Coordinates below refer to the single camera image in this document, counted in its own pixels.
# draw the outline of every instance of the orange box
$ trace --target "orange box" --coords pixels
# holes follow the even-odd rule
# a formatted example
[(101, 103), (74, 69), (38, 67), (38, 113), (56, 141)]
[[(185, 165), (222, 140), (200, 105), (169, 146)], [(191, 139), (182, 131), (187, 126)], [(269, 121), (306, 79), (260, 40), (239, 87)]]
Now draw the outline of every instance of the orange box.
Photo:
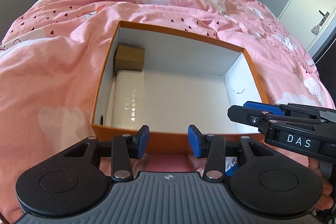
[[(142, 72), (114, 74), (119, 45), (144, 48)], [(147, 153), (187, 154), (188, 125), (227, 140), (257, 128), (231, 122), (227, 110), (246, 101), (268, 103), (248, 52), (192, 32), (120, 21), (98, 83), (91, 126), (100, 141), (150, 127)]]

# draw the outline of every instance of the bed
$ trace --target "bed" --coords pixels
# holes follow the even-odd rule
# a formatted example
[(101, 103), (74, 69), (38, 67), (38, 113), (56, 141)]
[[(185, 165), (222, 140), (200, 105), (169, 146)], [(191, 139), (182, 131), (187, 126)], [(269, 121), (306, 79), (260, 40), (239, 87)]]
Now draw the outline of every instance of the bed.
[[(92, 135), (97, 81), (119, 20), (244, 47), (270, 103), (335, 108), (311, 57), (257, 0), (39, 0), (0, 44), (0, 204), (9, 221), (22, 214), (14, 187), (18, 176)], [(148, 170), (198, 170), (203, 163), (158, 155), (150, 157)], [(107, 170), (108, 162), (101, 168)]]

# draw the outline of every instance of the metal screw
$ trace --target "metal screw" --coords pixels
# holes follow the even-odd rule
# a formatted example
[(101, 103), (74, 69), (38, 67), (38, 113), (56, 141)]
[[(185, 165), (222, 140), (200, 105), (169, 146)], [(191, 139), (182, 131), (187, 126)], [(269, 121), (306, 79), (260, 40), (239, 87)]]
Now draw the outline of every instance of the metal screw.
[(117, 179), (126, 179), (128, 178), (131, 174), (127, 170), (119, 170), (114, 172), (113, 174)]
[(206, 173), (206, 176), (210, 179), (219, 179), (222, 177), (222, 172), (219, 172), (217, 170), (211, 170)]

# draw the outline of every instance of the finger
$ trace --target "finger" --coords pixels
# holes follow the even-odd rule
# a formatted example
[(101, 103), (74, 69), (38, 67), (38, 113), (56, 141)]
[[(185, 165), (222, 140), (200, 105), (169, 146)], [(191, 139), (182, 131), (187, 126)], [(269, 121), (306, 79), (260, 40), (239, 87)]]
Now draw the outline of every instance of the finger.
[(330, 195), (332, 190), (333, 190), (333, 186), (331, 185), (330, 182), (328, 182), (328, 180), (322, 175), (320, 168), (314, 170), (314, 172), (321, 178), (322, 180), (322, 184), (323, 184), (323, 193), (325, 195)]
[(320, 161), (317, 159), (309, 158), (308, 157), (308, 168), (312, 170), (316, 170), (320, 167)]
[(329, 195), (322, 195), (317, 202), (316, 208), (320, 210), (330, 209), (334, 204), (333, 199)]

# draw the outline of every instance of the pink fabric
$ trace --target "pink fabric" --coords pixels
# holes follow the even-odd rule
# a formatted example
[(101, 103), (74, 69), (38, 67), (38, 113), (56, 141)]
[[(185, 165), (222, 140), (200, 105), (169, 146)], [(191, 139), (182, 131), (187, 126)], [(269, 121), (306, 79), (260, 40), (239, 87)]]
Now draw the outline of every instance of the pink fabric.
[[(18, 176), (92, 135), (97, 82), (119, 20), (244, 47), (271, 103), (334, 108), (307, 52), (256, 0), (39, 0), (12, 24), (0, 46), (0, 210), (9, 221), (21, 215)], [(204, 164), (181, 155), (162, 165), (152, 157), (150, 170), (187, 171)]]

